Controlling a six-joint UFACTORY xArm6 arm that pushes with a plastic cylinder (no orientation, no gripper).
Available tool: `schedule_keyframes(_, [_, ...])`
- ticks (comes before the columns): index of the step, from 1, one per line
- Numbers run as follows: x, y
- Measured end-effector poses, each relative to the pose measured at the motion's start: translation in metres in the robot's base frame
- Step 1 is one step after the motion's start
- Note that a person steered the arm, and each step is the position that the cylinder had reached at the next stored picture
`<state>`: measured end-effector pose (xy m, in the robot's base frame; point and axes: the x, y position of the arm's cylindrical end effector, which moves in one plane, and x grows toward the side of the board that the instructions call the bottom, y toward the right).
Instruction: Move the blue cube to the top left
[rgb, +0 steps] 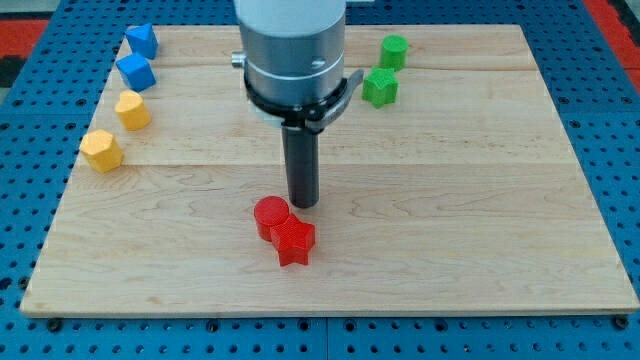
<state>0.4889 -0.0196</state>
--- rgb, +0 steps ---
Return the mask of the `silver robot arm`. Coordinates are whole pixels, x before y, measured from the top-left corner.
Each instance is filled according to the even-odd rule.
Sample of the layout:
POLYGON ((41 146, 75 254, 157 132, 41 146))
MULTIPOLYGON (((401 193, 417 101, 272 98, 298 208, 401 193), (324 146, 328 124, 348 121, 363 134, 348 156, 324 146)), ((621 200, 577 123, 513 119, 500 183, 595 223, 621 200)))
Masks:
POLYGON ((250 87, 268 102, 328 97, 344 66, 345 0, 235 0, 250 87))

